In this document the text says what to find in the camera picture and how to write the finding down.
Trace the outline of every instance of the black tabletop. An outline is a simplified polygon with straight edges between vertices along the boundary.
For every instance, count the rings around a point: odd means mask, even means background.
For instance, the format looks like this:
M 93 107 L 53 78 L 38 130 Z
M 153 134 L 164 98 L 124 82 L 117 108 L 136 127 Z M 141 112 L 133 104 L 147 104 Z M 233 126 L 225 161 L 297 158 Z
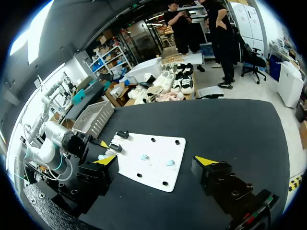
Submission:
M 191 173 L 192 157 L 226 161 L 254 194 L 279 196 L 272 220 L 284 209 L 289 186 L 285 134 L 273 105 L 254 100 L 194 100 L 115 109 L 99 138 L 110 142 L 118 130 L 182 137 L 186 147 L 174 191 L 163 192 L 120 174 L 79 219 L 104 230 L 225 229 L 231 221 Z M 97 160 L 91 151 L 88 160 Z

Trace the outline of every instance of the plastic crate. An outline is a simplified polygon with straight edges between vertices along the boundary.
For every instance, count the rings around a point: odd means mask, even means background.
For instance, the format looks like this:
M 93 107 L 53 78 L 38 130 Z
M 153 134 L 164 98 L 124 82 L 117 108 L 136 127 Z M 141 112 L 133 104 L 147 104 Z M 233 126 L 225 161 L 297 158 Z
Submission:
M 113 113 L 114 109 L 109 101 L 89 105 L 78 117 L 72 129 L 97 138 Z

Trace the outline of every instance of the white container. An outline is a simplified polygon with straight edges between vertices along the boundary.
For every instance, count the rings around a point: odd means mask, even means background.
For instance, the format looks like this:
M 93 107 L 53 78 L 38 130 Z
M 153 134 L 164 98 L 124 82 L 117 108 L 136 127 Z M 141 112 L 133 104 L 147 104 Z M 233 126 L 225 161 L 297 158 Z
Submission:
M 224 98 L 224 92 L 217 86 L 207 87 L 201 90 L 198 90 L 198 98 L 202 98 L 204 96 L 213 95 L 213 94 L 220 94 L 218 98 Z
M 80 114 L 72 129 L 97 138 L 113 113 L 110 101 L 89 105 Z
M 161 57 L 142 62 L 125 74 L 130 83 L 144 82 L 145 73 L 151 73 L 155 78 L 161 74 Z
M 278 93 L 285 106 L 296 108 L 303 89 L 302 74 L 291 63 L 284 62 L 280 70 Z

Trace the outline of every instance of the refrigerator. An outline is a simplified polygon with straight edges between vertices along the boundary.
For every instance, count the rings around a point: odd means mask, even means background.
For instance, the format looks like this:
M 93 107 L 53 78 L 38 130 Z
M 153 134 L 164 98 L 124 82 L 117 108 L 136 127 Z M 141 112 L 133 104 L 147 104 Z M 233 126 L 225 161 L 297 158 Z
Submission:
M 264 53 L 264 43 L 260 21 L 255 8 L 237 2 L 230 2 L 233 16 L 245 43 Z

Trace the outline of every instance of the blue bin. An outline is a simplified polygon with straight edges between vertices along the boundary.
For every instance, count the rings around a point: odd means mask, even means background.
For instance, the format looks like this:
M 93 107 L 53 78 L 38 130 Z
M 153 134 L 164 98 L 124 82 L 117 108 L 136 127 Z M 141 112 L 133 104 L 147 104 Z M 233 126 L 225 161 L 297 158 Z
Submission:
M 279 81 L 280 69 L 282 66 L 277 62 L 281 62 L 281 60 L 277 56 L 272 55 L 270 58 L 270 75 L 272 78 Z

